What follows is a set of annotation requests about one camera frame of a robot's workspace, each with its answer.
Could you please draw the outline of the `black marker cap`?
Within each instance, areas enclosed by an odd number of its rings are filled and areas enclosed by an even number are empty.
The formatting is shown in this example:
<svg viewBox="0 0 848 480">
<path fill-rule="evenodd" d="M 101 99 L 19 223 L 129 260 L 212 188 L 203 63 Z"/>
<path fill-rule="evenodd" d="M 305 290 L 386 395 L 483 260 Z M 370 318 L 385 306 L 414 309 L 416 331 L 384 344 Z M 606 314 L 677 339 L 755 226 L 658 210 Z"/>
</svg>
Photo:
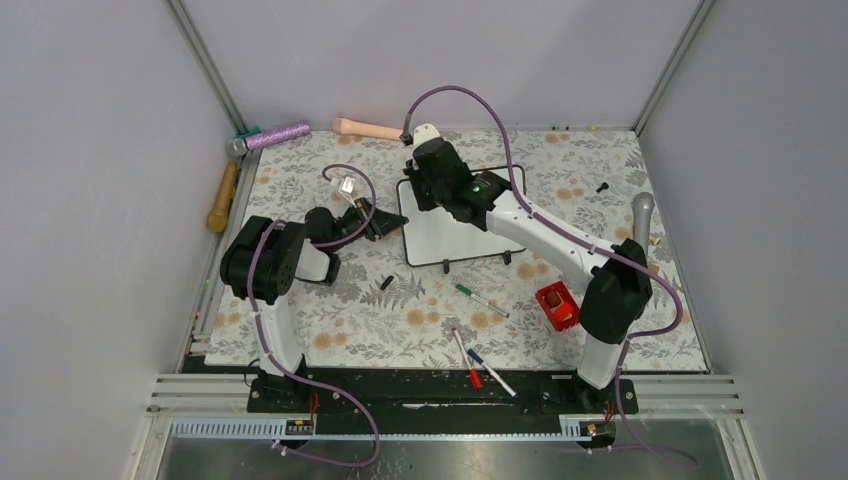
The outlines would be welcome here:
<svg viewBox="0 0 848 480">
<path fill-rule="evenodd" d="M 393 275 L 389 275 L 389 276 L 387 276 L 387 277 L 383 280 L 383 282 L 381 283 L 381 285 L 380 285 L 380 290 L 381 290 L 381 291 L 385 291 L 385 290 L 386 290 L 386 289 L 387 289 L 387 288 L 391 285 L 391 283 L 393 282 L 393 280 L 394 280 L 394 276 L 393 276 Z"/>
</svg>

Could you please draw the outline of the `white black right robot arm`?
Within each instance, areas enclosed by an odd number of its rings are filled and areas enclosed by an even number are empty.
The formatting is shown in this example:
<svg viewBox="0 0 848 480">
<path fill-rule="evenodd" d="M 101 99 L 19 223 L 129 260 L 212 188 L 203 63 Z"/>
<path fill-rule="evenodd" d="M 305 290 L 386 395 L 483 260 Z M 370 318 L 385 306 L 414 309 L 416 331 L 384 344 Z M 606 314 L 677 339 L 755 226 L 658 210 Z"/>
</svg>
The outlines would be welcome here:
<svg viewBox="0 0 848 480">
<path fill-rule="evenodd" d="M 518 201 L 507 179 L 472 172 L 441 137 L 414 146 L 403 172 L 420 210 L 443 210 L 460 224 L 515 242 L 584 286 L 579 321 L 586 339 L 573 396 L 589 412 L 607 405 L 625 336 L 653 294 L 643 247 L 632 239 L 612 244 L 562 220 L 541 219 L 533 203 Z"/>
</svg>

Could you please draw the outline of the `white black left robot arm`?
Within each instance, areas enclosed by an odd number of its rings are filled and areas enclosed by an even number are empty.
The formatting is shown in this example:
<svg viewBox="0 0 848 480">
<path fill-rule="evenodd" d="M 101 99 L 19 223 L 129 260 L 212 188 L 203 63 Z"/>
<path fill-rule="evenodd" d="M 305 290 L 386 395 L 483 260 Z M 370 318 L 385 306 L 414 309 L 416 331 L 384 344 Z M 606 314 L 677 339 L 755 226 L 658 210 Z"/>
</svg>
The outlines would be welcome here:
<svg viewBox="0 0 848 480">
<path fill-rule="evenodd" d="M 258 367 L 278 377 L 271 395 L 285 410 L 304 407 L 311 388 L 293 374 L 305 360 L 288 299 L 293 284 L 332 285 L 341 268 L 339 249 L 361 238 L 376 242 L 408 222 L 406 216 L 376 208 L 361 197 L 340 216 L 325 207 L 310 209 L 302 222 L 253 215 L 225 251 L 221 281 L 254 311 Z"/>
</svg>

